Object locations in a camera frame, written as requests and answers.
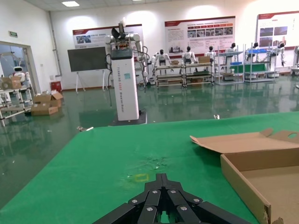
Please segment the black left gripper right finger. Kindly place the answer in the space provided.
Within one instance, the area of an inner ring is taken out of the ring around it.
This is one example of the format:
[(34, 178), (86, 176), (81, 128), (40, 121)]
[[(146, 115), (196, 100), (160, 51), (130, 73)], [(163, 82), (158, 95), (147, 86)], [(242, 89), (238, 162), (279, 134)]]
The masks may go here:
[(182, 185), (162, 174), (164, 208), (170, 223), (248, 224), (249, 222), (183, 190)]

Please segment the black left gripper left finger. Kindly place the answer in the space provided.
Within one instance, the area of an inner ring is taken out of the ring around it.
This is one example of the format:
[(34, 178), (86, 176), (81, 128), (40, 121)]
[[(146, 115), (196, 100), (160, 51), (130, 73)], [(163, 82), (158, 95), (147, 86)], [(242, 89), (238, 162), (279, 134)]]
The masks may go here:
[(163, 175), (145, 184), (144, 191), (107, 213), (96, 224), (158, 224), (161, 221), (160, 199)]

